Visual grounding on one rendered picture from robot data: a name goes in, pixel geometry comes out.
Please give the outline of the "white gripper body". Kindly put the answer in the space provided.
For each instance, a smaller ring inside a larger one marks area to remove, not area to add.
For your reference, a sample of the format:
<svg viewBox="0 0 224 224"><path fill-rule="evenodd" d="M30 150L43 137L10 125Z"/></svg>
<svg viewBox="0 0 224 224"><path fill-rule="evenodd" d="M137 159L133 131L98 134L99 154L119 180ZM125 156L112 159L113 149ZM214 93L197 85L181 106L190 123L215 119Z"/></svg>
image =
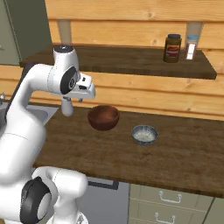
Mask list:
<svg viewBox="0 0 224 224"><path fill-rule="evenodd" d="M75 87L68 94L64 94L64 97L77 98L77 99L94 99L95 98L95 85L91 84L87 89L79 89Z"/></svg>

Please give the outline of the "brown wooden bowl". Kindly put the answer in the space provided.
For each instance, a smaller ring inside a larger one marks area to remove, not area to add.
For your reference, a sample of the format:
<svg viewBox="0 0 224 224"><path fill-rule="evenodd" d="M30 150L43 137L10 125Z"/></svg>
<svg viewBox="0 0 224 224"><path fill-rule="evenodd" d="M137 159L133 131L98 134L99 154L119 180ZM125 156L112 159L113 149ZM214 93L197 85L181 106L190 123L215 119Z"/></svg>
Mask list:
<svg viewBox="0 0 224 224"><path fill-rule="evenodd" d="M119 121L119 111L109 105L99 105L89 110L87 119L95 130L112 130Z"/></svg>

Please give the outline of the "small grey blue bowl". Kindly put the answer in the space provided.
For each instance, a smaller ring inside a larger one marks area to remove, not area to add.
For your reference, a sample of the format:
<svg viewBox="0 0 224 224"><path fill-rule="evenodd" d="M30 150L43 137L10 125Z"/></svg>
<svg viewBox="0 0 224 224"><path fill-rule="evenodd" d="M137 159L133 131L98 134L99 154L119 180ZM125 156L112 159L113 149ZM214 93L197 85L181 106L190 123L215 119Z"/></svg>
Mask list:
<svg viewBox="0 0 224 224"><path fill-rule="evenodd" d="M149 125L137 125L131 131L131 137L136 144L147 146L154 144L158 139L157 130Z"/></svg>

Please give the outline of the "steel sink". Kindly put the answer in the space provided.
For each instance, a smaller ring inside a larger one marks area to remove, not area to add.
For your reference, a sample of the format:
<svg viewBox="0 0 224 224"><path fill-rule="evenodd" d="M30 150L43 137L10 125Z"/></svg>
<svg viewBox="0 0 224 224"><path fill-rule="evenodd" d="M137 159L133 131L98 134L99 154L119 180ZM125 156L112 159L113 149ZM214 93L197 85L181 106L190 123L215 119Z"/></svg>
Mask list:
<svg viewBox="0 0 224 224"><path fill-rule="evenodd" d="M4 113L7 108L8 103L4 102L0 106L0 129L5 125ZM28 105L27 109L29 112L33 113L44 125L46 125L53 115L57 112L56 107L46 107L46 106L35 106Z"/></svg>

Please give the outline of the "dark brown jar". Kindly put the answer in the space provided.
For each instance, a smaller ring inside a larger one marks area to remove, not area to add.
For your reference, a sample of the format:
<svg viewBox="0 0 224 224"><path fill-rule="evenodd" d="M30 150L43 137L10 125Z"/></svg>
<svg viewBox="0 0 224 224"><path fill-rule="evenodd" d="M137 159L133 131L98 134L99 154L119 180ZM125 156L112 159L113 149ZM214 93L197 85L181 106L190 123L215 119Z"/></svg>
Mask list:
<svg viewBox="0 0 224 224"><path fill-rule="evenodd" d="M164 62L176 63L179 60L179 52L182 38L179 34L169 34L165 39Z"/></svg>

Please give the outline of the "grey dishwasher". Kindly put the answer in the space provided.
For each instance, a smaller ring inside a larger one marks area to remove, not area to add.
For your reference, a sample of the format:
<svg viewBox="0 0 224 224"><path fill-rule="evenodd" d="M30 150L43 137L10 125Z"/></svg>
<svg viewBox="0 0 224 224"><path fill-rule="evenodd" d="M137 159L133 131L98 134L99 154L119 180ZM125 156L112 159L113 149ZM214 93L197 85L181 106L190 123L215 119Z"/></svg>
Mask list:
<svg viewBox="0 0 224 224"><path fill-rule="evenodd" d="M92 177L87 180L105 184L114 182ZM89 224L128 224L130 185L118 183L117 190L88 185L84 195L77 199L78 207L87 217Z"/></svg>

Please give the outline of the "beige drawer front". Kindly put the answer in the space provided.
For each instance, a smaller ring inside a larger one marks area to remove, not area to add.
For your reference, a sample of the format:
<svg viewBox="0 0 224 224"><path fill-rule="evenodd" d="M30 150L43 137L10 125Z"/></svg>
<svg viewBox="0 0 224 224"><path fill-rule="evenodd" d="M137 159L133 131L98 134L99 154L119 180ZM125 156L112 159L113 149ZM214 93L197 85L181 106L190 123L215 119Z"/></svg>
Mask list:
<svg viewBox="0 0 224 224"><path fill-rule="evenodd" d="M175 215L175 224L202 224L206 216L205 212L162 206L141 202L136 199L129 201L129 218L136 224L158 224L155 220L154 213L161 213L168 217Z"/></svg>
<svg viewBox="0 0 224 224"><path fill-rule="evenodd" d="M135 200L154 202L203 212L208 210L213 200L212 197L208 196L134 184L130 185L130 197Z"/></svg>

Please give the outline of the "white shaker with blue lid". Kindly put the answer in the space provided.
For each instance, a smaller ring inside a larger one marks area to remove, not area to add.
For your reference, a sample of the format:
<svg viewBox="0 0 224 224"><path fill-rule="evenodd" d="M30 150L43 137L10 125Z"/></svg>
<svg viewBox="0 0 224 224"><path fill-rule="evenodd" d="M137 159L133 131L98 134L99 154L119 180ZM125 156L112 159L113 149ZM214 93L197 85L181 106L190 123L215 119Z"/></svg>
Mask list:
<svg viewBox="0 0 224 224"><path fill-rule="evenodd" d="M199 37L197 35L188 35L185 44L185 58L192 60L197 49Z"/></svg>

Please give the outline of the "dark wooden wall shelf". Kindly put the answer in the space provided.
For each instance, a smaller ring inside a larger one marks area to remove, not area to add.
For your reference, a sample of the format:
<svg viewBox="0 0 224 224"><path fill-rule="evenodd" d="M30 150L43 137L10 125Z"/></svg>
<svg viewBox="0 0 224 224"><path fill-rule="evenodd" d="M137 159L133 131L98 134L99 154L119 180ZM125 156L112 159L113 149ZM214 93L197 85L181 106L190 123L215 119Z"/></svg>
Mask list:
<svg viewBox="0 0 224 224"><path fill-rule="evenodd" d="M80 70L109 74L136 74L215 80L217 73L205 54L198 50L193 60L180 51L177 63L163 61L164 50L144 47L76 45Z"/></svg>

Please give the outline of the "grey shelf bracket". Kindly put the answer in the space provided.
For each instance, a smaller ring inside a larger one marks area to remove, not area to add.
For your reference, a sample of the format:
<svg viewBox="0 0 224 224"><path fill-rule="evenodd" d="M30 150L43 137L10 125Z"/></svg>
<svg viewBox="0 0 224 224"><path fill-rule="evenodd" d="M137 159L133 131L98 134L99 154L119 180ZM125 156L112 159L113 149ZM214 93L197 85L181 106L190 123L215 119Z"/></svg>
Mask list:
<svg viewBox="0 0 224 224"><path fill-rule="evenodd" d="M72 43L71 23L68 19L59 19L57 21L60 40L65 45Z"/></svg>
<svg viewBox="0 0 224 224"><path fill-rule="evenodd" d="M199 43L202 30L202 22L190 21L186 24L185 48L188 48L189 43L194 43L195 45Z"/></svg>

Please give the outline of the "grey green wall cabinet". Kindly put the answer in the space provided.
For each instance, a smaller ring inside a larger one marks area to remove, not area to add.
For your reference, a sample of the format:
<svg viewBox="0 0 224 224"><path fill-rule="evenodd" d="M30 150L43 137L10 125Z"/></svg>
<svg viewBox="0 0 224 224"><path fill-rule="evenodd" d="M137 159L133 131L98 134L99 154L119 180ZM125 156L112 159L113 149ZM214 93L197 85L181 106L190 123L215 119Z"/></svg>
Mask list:
<svg viewBox="0 0 224 224"><path fill-rule="evenodd" d="M0 65L18 66L51 45L45 0L0 0Z"/></svg>

